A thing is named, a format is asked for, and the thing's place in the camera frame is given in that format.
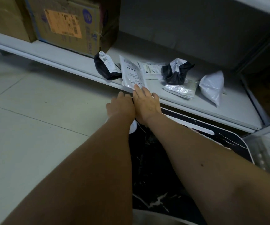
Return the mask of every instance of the plastic mailer bag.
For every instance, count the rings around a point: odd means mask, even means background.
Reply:
[[[165,63],[139,62],[138,64],[145,79],[163,80],[162,67]]]
[[[125,59],[123,56],[119,56],[119,58],[120,66],[122,68],[122,85],[132,88],[133,90],[135,84],[140,88],[147,88],[145,78],[139,67],[130,60]]]
[[[170,85],[183,85],[187,72],[193,67],[189,61],[176,58],[169,65],[163,66],[164,79]]]
[[[186,80],[183,85],[165,85],[163,89],[186,99],[193,99],[199,86],[198,81]]]
[[[121,70],[105,52],[98,52],[94,57],[94,63],[98,73],[107,80],[115,80],[122,77]]]
[[[224,88],[223,72],[218,71],[205,75],[200,81],[200,88],[202,94],[210,101],[214,102],[217,107],[219,107]]]

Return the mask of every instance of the tile grout line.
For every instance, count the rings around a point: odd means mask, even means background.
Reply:
[[[10,87],[8,87],[6,90],[2,91],[1,94],[3,94],[5,91],[7,91],[8,89],[10,89],[11,87],[13,87],[14,85],[16,85],[17,83],[19,83],[22,79],[24,79],[26,76],[28,76],[28,74],[26,74],[25,76],[23,76],[21,79],[19,79],[17,82],[13,83]]]
[[[81,135],[84,135],[84,136],[88,136],[88,135],[86,135],[86,134],[83,134],[83,133],[80,133],[80,132],[76,132],[76,131],[73,131],[73,130],[70,130],[70,129],[67,129],[67,128],[58,126],[58,125],[54,125],[54,124],[48,123],[48,122],[46,122],[46,121],[42,121],[42,120],[36,119],[36,118],[34,118],[34,117],[30,117],[30,116],[27,116],[27,115],[24,115],[24,114],[20,114],[20,113],[17,113],[17,112],[15,112],[15,111],[12,111],[12,110],[8,110],[8,109],[2,108],[2,107],[0,107],[0,109],[7,110],[7,111],[10,111],[10,112],[12,112],[12,113],[19,114],[19,115],[22,115],[22,116],[24,116],[24,117],[31,118],[31,119],[34,119],[34,120],[37,120],[37,121],[41,121],[41,122],[44,122],[44,123],[46,123],[46,124],[53,125],[53,126],[56,126],[56,127],[62,128],[62,129],[65,129],[65,130],[69,130],[69,131],[74,132],[74,133],[78,133],[78,134],[81,134]]]

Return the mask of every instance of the black marbled pattern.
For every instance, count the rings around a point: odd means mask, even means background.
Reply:
[[[162,112],[212,130],[214,136],[200,133],[252,162],[247,145],[236,134],[166,109]],[[206,224],[153,133],[140,125],[129,135],[129,145],[133,173],[133,208],[174,216],[200,225]]]

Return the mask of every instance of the forearm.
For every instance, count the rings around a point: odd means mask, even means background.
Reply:
[[[3,224],[131,224],[130,123],[111,117],[31,191]]]
[[[148,127],[208,223],[265,222],[268,210],[261,211],[270,199],[258,196],[270,192],[270,175],[162,114],[149,118]],[[250,204],[259,211],[249,210]]]

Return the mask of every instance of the white floor tile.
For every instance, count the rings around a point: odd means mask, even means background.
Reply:
[[[0,108],[0,223],[87,138]]]
[[[0,94],[17,83],[29,71],[32,61],[20,56],[0,56]]]
[[[0,107],[90,136],[105,122],[105,106],[118,92],[49,67],[0,95]]]

